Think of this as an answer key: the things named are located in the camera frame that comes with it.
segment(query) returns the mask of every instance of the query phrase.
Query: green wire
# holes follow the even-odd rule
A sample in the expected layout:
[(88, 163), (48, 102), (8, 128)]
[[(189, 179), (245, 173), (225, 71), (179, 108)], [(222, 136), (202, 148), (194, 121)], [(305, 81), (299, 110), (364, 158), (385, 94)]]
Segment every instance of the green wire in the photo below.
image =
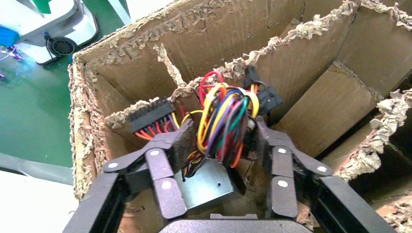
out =
[[(231, 132), (235, 128), (235, 126), (237, 124), (239, 124), (241, 117), (243, 116), (244, 112), (246, 111), (248, 100), (249, 99), (247, 97), (244, 97), (242, 109), (239, 111), (239, 114), (236, 117), (236, 119), (233, 121), (232, 125), (230, 125), (229, 132)], [(220, 140), (218, 142), (217, 147), (216, 147), (216, 151), (220, 150), (220, 147), (222, 146), (222, 143), (223, 143), (223, 140)]]

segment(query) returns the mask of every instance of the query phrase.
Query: cardboard box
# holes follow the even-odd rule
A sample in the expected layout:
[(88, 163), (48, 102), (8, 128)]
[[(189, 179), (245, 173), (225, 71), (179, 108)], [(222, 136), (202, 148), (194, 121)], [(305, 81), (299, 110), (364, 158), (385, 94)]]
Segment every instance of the cardboard box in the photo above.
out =
[[(69, 118), (76, 197), (102, 164), (144, 145), (128, 131), (129, 114), (162, 96), (177, 108), (199, 109), (199, 77), (216, 70), (241, 85), (247, 65), (284, 99), (272, 112), (275, 129), (313, 157), (378, 105), (383, 113), (373, 129), (365, 126), (323, 159), (346, 181), (378, 169), (378, 154), (412, 104), (411, 91), (389, 96), (412, 69), (412, 19), (378, 0), (316, 2), (322, 1), (177, 0), (74, 54)], [(256, 181), (265, 176), (252, 174)], [(262, 182), (215, 211), (262, 215)], [(121, 230), (160, 227), (151, 190), (127, 204)]]

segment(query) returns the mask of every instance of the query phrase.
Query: black connector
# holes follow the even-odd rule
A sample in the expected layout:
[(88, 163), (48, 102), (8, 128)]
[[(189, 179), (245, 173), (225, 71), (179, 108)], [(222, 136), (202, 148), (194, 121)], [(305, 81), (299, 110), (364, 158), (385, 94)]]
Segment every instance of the black connector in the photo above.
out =
[(271, 86), (259, 91), (257, 98), (259, 99), (258, 115), (264, 115), (283, 103), (282, 97)]
[(260, 76), (254, 66), (248, 66), (245, 72), (246, 78), (243, 79), (243, 88), (247, 90), (250, 89), (253, 82), (260, 81)]
[(174, 111), (174, 106), (166, 98), (160, 98), (148, 106), (140, 108), (130, 114), (132, 133), (155, 124), (156, 121), (166, 117)]

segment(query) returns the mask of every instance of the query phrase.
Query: blue wire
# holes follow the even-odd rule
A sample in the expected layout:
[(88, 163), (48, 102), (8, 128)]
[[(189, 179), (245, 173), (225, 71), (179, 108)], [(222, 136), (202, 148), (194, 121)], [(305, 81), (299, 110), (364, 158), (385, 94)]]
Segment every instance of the blue wire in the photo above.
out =
[[(231, 94), (233, 94), (233, 93), (242, 94), (239, 90), (230, 90), (230, 91), (228, 91), (227, 94), (226, 94), (226, 96), (224, 97), (224, 99), (220, 102), (219, 106), (216, 108), (215, 113), (214, 113), (213, 116), (210, 118), (210, 121), (211, 121), (210, 124), (211, 124), (211, 125), (213, 124), (213, 122), (214, 122), (214, 120), (215, 120), (215, 118), (216, 118), (216, 115), (218, 114), (218, 111), (220, 110), (220, 107), (223, 105), (224, 101), (225, 101)], [(207, 136), (210, 134), (210, 131), (211, 131), (211, 127), (209, 127), (209, 128), (207, 129), (206, 138), (207, 138)]]

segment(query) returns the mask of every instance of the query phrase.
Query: blue object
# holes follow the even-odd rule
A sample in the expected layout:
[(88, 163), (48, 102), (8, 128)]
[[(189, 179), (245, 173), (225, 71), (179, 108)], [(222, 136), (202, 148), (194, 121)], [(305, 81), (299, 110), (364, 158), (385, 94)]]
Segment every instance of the blue object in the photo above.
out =
[(20, 40), (20, 36), (13, 30), (0, 26), (0, 45), (12, 46), (16, 41)]

